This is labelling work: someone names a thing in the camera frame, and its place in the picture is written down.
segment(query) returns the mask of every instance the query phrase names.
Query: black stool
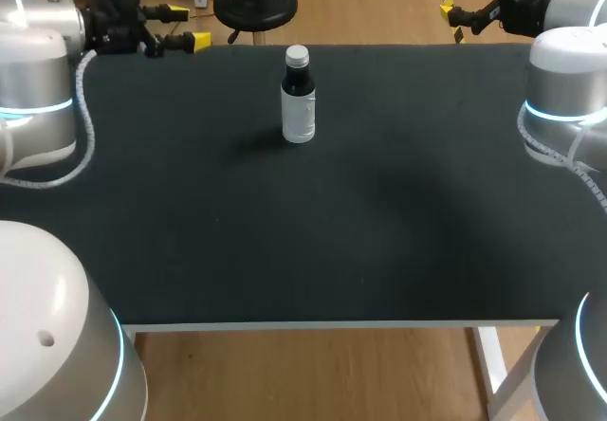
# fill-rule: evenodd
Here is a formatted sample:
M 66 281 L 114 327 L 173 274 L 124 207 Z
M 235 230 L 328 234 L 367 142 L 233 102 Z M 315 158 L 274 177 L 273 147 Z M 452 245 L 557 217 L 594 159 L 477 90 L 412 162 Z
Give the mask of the black stool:
M 213 11 L 221 23 L 234 29 L 229 44 L 244 31 L 253 33 L 254 45 L 264 45 L 266 30 L 280 27 L 295 16 L 297 0 L 213 0 Z

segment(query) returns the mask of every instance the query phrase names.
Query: cable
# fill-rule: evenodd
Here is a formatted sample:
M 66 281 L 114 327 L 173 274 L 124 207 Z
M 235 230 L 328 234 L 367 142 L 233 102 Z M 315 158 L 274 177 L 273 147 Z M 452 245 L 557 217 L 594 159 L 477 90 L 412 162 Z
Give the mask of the cable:
M 208 16 L 215 16 L 215 14 L 212 12 L 212 13 L 204 13 L 204 14 L 202 14 L 202 15 L 194 15 L 194 16 L 191 16 L 191 17 L 190 17 L 190 20 L 194 20 L 194 19 L 196 19 L 196 18 L 205 18 L 205 17 L 208 17 Z M 169 32 L 169 35 L 173 35 L 173 34 L 175 34 L 175 31 L 177 30 L 177 28 L 179 27 L 179 25 L 180 25 L 181 23 L 185 23 L 185 22 L 183 22 L 183 21 L 178 21 L 178 22 L 177 22 L 177 23 L 176 23 L 176 24 L 173 26 L 173 28 L 171 29 L 171 32 Z
M 570 172 L 572 172 L 577 177 L 579 177 L 579 179 L 581 179 L 581 181 L 584 183 L 584 185 L 595 196 L 595 198 L 597 199 L 597 201 L 599 202 L 599 204 L 603 208 L 603 210 L 607 213 L 607 198 L 605 198 L 605 195 L 603 194 L 602 190 L 597 185 L 597 183 L 594 181 L 594 179 L 592 177 L 590 177 L 590 175 L 581 168 L 582 165 L 579 162 L 574 162 L 574 159 L 573 159 L 573 157 L 575 156 L 576 150 L 579 148 L 579 145 L 581 144 L 581 141 L 588 134 L 590 129 L 596 124 L 596 122 L 592 122 L 592 123 L 584 126 L 584 129 L 582 129 L 582 131 L 578 133 L 578 137 L 576 137 L 574 142 L 571 144 L 571 147 L 569 148 L 568 157 L 565 157 L 561 153 L 558 153 L 555 150 L 550 149 L 547 146 L 541 144 L 537 139 L 532 137 L 527 132 L 527 130 L 524 128 L 525 112 L 526 112 L 526 107 L 523 104 L 523 106 L 521 107 L 521 111 L 519 111 L 519 116 L 517 118 L 517 126 L 519 128 L 519 132 L 521 133 L 521 136 L 523 137 L 523 139 L 531 147 L 533 147 L 534 149 L 539 151 L 541 154 L 555 158 L 562 166 L 566 167 Z
M 2 166 L 2 170 L 0 170 L 0 178 L 3 178 L 12 167 L 12 159 L 14 155 L 13 141 L 12 141 L 12 133 L 10 132 L 9 125 L 7 121 L 0 117 L 0 127 L 2 127 L 2 137 L 4 140 L 4 164 Z
M 78 176 L 80 173 L 82 173 L 83 170 L 88 166 L 91 159 L 93 158 L 93 154 L 95 153 L 95 128 L 93 127 L 93 121 L 91 119 L 90 113 L 88 112 L 88 106 L 86 106 L 86 100 L 84 98 L 84 71 L 86 70 L 86 67 L 88 66 L 88 64 L 93 60 L 93 58 L 95 58 L 95 56 L 97 56 L 97 52 L 95 50 L 91 50 L 88 53 L 86 53 L 84 55 L 83 59 L 78 64 L 78 68 L 76 69 L 76 99 L 78 100 L 80 112 L 83 117 L 84 131 L 86 132 L 86 150 L 84 151 L 83 159 L 80 161 L 78 166 L 74 170 L 72 170 L 71 172 L 66 174 L 65 176 L 62 176 L 59 179 L 55 179 L 52 181 L 36 182 L 36 181 L 24 181 L 22 179 L 13 179 L 11 177 L 2 177 L 2 178 L 0 178 L 0 184 L 8 184 L 8 185 L 14 186 L 14 187 L 23 187 L 25 189 L 35 189 L 35 190 L 51 189 L 53 187 L 59 187 L 59 186 L 65 184 L 66 182 L 71 181 L 76 176 Z M 6 143 L 9 140 L 9 138 L 7 137 L 7 134 L 9 134 L 9 132 L 7 132 L 7 130 L 9 129 L 9 127 L 6 126 L 5 122 L 3 122 L 3 124 L 4 125 L 3 125 L 2 133 L 4 135 L 5 147 L 6 147 Z M 12 164 L 12 158 L 14 156 L 13 150 L 14 150 L 14 148 L 12 147 L 12 144 L 11 144 L 10 145 L 10 157 L 7 157 L 10 160 L 10 164 Z

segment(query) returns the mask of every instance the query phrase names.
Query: plastic bottle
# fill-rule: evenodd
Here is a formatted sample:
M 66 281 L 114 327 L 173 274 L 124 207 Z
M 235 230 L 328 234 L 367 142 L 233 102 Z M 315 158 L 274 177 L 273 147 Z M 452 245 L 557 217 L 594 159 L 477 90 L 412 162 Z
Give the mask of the plastic bottle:
M 314 137 L 316 86 L 310 75 L 310 56 L 301 45 L 286 50 L 286 76 L 283 80 L 283 136 L 291 143 L 305 143 Z

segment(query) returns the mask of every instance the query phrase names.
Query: table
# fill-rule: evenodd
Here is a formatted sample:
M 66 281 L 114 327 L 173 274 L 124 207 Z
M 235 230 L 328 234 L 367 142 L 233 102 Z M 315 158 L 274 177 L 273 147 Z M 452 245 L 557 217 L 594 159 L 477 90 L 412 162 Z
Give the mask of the table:
M 313 46 L 299 146 L 283 47 L 98 58 L 92 166 L 1 187 L 0 219 L 64 241 L 136 331 L 551 324 L 607 287 L 607 221 L 524 152 L 528 50 Z

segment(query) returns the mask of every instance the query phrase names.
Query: white bottle cap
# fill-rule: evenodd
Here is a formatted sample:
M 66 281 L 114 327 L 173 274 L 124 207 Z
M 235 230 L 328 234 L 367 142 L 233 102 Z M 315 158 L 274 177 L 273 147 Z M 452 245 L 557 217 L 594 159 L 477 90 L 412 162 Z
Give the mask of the white bottle cap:
M 286 64 L 293 68 L 302 68 L 310 63 L 310 55 L 303 45 L 294 45 L 286 49 Z

